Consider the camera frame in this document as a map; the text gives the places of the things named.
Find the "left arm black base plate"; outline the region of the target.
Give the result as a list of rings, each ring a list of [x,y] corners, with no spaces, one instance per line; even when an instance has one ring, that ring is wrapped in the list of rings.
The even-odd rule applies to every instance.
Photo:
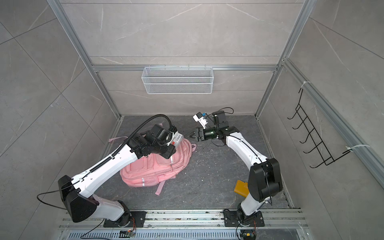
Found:
[[[130,214],[124,213],[117,221],[105,219],[104,228],[142,228],[147,212],[133,211]]]

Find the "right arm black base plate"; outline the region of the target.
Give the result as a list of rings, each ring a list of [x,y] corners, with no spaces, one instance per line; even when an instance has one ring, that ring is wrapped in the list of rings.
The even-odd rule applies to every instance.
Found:
[[[241,210],[223,210],[224,223],[226,227],[236,227],[238,225],[249,227],[264,227],[264,217],[260,211],[246,216]]]

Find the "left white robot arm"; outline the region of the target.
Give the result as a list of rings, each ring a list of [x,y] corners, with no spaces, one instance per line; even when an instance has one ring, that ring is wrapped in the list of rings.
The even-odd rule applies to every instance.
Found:
[[[122,201],[110,201],[95,195],[95,191],[117,172],[150,154],[169,159],[183,139],[176,127],[170,130],[156,124],[146,133],[134,133],[111,154],[74,177],[59,179],[61,200],[75,223],[90,217],[109,220],[119,227],[131,222],[131,212]]]

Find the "pink student backpack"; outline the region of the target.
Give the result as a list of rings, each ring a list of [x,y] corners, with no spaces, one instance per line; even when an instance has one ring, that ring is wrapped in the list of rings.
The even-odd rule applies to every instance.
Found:
[[[196,149],[196,144],[183,138],[177,146],[176,153],[169,159],[165,159],[159,154],[150,154],[121,169],[120,176],[129,187],[157,186],[155,194],[159,196],[165,182],[174,179],[178,173],[187,167]]]

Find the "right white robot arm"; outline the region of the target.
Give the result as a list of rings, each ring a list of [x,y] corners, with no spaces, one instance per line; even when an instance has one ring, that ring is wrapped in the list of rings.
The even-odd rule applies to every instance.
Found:
[[[196,128],[188,138],[197,142],[218,139],[232,149],[250,170],[248,179],[249,193],[240,203],[238,216],[247,218],[259,211],[265,201],[271,200],[283,190],[279,162],[267,158],[258,152],[236,127],[216,129]]]

